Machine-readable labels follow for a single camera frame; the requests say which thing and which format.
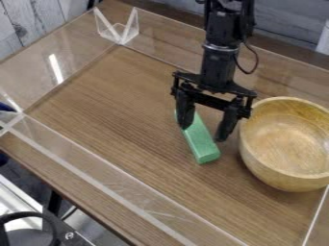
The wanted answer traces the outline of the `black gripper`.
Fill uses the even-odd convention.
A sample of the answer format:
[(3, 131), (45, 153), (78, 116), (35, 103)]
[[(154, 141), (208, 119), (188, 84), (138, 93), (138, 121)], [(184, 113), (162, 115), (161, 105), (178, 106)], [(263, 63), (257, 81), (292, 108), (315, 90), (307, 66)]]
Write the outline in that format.
[(224, 111), (215, 139), (224, 142), (235, 131), (239, 119), (249, 118), (252, 102), (257, 93), (235, 82), (236, 68), (247, 74), (239, 62), (239, 47), (205, 45), (201, 73), (177, 71), (172, 94), (177, 100), (177, 115), (181, 128), (190, 127), (196, 105), (201, 104)]

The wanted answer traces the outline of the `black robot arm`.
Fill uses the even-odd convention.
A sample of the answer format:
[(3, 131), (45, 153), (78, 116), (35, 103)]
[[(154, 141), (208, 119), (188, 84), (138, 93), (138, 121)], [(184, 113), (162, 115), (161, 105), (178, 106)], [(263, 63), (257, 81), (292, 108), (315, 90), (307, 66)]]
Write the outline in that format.
[(196, 0), (205, 5), (204, 59), (201, 72), (177, 71), (172, 95), (177, 100), (178, 124), (186, 130), (194, 120), (196, 105), (201, 104), (224, 111), (215, 139), (225, 141), (235, 131), (239, 121), (251, 118), (252, 103), (257, 93), (235, 82), (236, 68), (245, 74), (257, 69), (259, 64), (247, 71), (239, 62), (241, 44), (255, 28), (255, 0), (237, 0), (239, 10), (227, 7), (220, 0)]

